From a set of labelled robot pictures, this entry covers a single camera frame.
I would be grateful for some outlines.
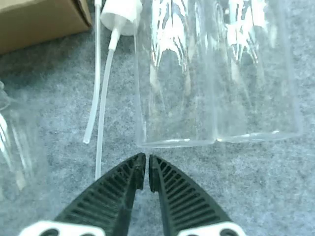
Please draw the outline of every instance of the white pump cap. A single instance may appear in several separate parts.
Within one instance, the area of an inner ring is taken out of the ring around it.
[[[107,0],[105,2],[100,20],[106,28],[113,31],[115,28],[115,16],[125,18],[127,21],[121,28],[120,34],[134,35],[134,27],[138,27],[142,3],[140,0]]]

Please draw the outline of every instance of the cardboard box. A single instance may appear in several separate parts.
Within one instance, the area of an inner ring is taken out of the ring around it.
[[[0,0],[0,54],[88,30],[86,0]]]

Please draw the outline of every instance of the gray carpet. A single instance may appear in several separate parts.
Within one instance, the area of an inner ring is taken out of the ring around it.
[[[183,149],[137,148],[133,39],[123,37],[109,82],[103,171],[140,151],[158,154],[198,182],[249,236],[314,235],[315,5],[313,0],[286,2],[295,87],[304,116],[302,137]],[[109,31],[104,30],[102,38],[105,57]],[[82,143],[94,84],[93,30],[0,56],[0,79],[11,97],[30,104],[39,117],[40,136],[61,197],[50,206],[53,211],[43,213],[52,219],[94,178],[96,129],[91,144]],[[163,235],[158,195],[150,192],[147,179],[145,189],[136,195],[131,225],[130,236]]]

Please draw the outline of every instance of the clear plastic bottle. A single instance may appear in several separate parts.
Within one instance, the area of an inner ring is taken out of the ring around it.
[[[189,147],[215,141],[206,2],[143,1],[135,34],[139,146]]]
[[[218,140],[254,142],[301,133],[280,0],[214,0],[209,25]]]
[[[47,214],[47,159],[42,155],[32,115],[9,98],[0,82],[1,235],[19,231]]]

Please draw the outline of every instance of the flexible tubing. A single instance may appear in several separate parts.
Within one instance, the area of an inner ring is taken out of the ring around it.
[[[95,123],[97,106],[99,100],[100,89],[100,5],[95,6],[95,79],[94,79],[94,93],[90,117],[87,128],[84,133],[83,142],[88,144],[91,140],[91,135]]]
[[[103,78],[102,93],[100,99],[99,119],[98,119],[98,132],[97,132],[97,147],[96,147],[96,163],[95,163],[95,180],[100,178],[101,175],[101,163],[102,163],[102,151],[103,151],[103,134],[104,134],[104,120],[106,109],[106,98],[110,69],[112,67],[112,61],[114,56],[114,50],[108,51],[106,67]]]

